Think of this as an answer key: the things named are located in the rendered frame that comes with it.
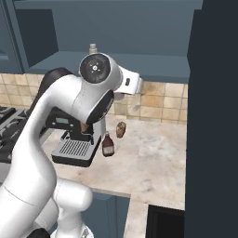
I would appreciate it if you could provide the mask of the black dishwasher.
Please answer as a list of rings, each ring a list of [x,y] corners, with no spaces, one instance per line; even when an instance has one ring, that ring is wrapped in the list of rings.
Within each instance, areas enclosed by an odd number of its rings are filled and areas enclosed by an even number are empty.
[[[184,211],[149,205],[145,238],[184,238]]]

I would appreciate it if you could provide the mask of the black and silver coffee machine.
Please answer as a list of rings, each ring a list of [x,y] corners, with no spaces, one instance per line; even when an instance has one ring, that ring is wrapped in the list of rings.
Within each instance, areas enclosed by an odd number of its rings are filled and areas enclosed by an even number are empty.
[[[80,122],[66,112],[53,108],[46,119],[46,127],[64,130],[60,143],[51,153],[57,164],[89,167],[106,132],[105,119],[81,131]]]

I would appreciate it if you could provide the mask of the blue base cabinet door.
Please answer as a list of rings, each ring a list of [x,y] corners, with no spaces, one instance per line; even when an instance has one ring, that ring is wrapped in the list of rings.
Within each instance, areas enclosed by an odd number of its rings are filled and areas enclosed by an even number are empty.
[[[130,199],[94,192],[88,210],[82,213],[95,238],[123,238]]]

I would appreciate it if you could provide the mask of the black hob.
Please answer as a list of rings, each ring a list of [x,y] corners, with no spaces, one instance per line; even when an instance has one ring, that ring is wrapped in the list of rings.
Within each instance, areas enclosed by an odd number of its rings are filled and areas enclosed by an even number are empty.
[[[0,163],[11,163],[11,153],[28,119],[28,111],[0,106]]]

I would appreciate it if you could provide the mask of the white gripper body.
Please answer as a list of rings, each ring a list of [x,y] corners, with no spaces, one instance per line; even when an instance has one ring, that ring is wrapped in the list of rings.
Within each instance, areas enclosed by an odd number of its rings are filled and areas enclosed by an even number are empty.
[[[133,73],[132,83],[133,83],[133,93],[139,94],[141,91],[143,80],[140,78],[138,73]]]

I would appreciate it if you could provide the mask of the dark red condiment bottle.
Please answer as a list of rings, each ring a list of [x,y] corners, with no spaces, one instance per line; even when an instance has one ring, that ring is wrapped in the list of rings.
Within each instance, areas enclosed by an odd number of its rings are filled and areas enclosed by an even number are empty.
[[[105,157],[114,155],[114,143],[108,132],[105,133],[104,140],[102,141],[102,154]]]

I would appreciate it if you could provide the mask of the open blue wall cabinet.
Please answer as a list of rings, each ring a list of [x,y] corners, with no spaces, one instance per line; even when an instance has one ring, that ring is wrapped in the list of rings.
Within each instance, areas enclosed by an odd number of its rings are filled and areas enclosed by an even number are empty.
[[[5,0],[23,70],[76,73],[95,44],[146,81],[189,81],[193,13],[203,0]]]

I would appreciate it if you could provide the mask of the blue wall cabinet door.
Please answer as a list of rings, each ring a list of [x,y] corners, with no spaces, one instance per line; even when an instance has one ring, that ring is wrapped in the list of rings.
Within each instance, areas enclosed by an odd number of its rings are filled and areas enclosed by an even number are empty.
[[[23,73],[13,0],[0,0],[0,73]]]

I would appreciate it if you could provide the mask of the brown shaker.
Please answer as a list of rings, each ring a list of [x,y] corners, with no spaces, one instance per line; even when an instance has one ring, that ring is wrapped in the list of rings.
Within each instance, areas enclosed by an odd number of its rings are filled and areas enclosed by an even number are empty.
[[[116,126],[116,137],[121,139],[126,132],[126,123],[120,122]]]

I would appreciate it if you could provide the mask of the dark blue tall cabinet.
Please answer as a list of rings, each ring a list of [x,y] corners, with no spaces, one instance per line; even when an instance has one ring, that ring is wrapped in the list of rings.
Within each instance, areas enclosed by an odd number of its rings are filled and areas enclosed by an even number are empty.
[[[238,238],[238,0],[204,0],[188,50],[185,238]]]

